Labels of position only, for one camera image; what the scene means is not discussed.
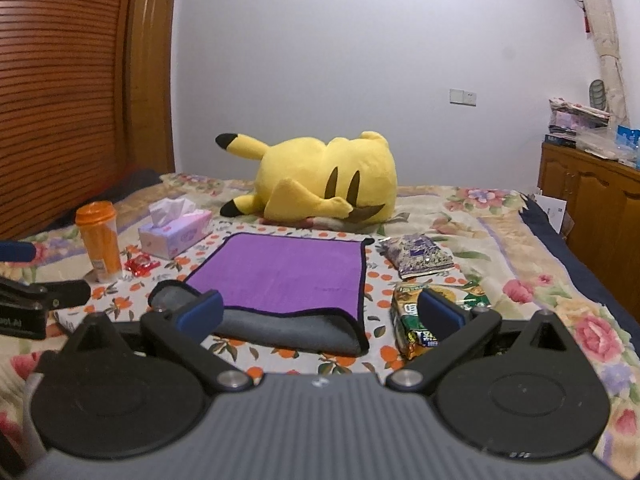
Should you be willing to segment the small red candy wrapper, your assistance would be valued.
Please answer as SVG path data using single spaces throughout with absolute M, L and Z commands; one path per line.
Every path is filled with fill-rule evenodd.
M 124 268 L 136 278 L 143 278 L 149 275 L 154 269 L 160 266 L 160 262 L 153 259 L 148 254 L 137 254 L 134 257 L 128 259 Z

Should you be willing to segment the yellow Pikachu plush toy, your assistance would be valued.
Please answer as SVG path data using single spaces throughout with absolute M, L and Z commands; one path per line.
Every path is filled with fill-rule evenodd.
M 394 212 L 396 166 L 381 133 L 363 131 L 356 139 L 328 143 L 303 136 L 274 145 L 223 133 L 216 143 L 259 162 L 254 191 L 225 203 L 224 217 L 258 214 L 278 223 L 319 217 L 367 224 L 386 221 Z

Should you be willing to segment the orange plastic cup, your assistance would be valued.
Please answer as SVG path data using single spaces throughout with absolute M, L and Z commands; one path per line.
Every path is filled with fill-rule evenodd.
M 107 200 L 81 206 L 75 214 L 75 224 L 100 283 L 111 283 L 122 276 L 116 218 L 116 209 Z

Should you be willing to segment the wooden slatted headboard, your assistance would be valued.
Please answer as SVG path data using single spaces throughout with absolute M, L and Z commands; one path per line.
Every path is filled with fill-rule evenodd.
M 128 0 L 1 0 L 1 235 L 44 229 L 126 172 Z

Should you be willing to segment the blue packaged items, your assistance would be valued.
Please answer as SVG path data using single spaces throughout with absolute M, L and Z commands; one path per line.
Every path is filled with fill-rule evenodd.
M 640 130 L 618 125 L 615 138 L 618 161 L 634 169 L 640 169 Z

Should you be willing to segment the wooden door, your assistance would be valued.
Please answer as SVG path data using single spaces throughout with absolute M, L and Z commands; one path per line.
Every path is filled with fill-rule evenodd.
M 170 58 L 175 0 L 129 0 L 125 116 L 132 162 L 159 174 L 175 170 Z

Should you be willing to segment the purple and grey towel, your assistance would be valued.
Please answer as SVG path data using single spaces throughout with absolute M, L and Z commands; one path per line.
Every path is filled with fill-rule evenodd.
M 184 281 L 156 288 L 215 289 L 224 318 L 213 334 L 293 349 L 363 356 L 364 248 L 373 240 L 233 234 Z

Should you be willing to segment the white wall switch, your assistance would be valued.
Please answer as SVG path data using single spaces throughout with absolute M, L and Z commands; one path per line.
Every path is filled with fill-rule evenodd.
M 461 89 L 450 89 L 449 103 L 454 105 L 476 107 L 476 103 L 477 103 L 476 93 L 472 91 L 461 90 Z

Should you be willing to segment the wooden side cabinet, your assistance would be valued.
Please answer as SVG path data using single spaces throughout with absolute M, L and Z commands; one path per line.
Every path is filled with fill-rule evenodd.
M 538 188 L 566 201 L 567 245 L 634 318 L 639 316 L 639 173 L 574 148 L 541 144 Z

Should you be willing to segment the white paper by bed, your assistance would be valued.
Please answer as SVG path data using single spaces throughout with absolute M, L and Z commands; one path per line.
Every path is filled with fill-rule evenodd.
M 547 215 L 548 221 L 555 232 L 561 234 L 566 211 L 566 201 L 560 198 L 545 196 L 544 194 L 534 194 L 533 200 Z

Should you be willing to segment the wrapped pipe in corner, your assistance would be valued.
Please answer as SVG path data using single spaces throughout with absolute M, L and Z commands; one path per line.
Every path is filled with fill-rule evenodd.
M 608 110 L 616 125 L 629 125 L 623 63 L 620 57 L 615 13 L 611 0 L 582 0 L 600 61 Z

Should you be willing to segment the green snack bag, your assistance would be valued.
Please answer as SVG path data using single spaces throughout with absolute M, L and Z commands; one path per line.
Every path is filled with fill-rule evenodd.
M 451 287 L 419 283 L 396 285 L 390 319 L 398 350 L 406 360 L 412 360 L 437 346 L 437 338 L 419 320 L 418 300 L 424 288 L 465 311 L 490 306 L 489 299 L 480 286 Z

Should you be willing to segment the purple snack bag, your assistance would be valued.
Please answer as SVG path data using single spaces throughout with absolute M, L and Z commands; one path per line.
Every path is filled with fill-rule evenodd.
M 454 258 L 425 234 L 405 234 L 383 238 L 378 251 L 397 270 L 402 280 L 448 271 Z

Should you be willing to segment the pink tissue box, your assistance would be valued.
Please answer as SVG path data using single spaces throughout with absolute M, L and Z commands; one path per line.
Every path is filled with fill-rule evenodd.
M 200 242 L 210 232 L 213 214 L 188 198 L 163 198 L 149 206 L 151 220 L 138 229 L 141 249 L 170 260 Z

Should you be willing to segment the stack of books and papers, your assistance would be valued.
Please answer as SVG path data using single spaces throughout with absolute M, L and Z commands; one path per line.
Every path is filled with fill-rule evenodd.
M 610 114 L 605 110 L 562 98 L 550 99 L 549 105 L 550 119 L 544 143 L 593 151 L 607 150 L 612 146 L 608 137 Z

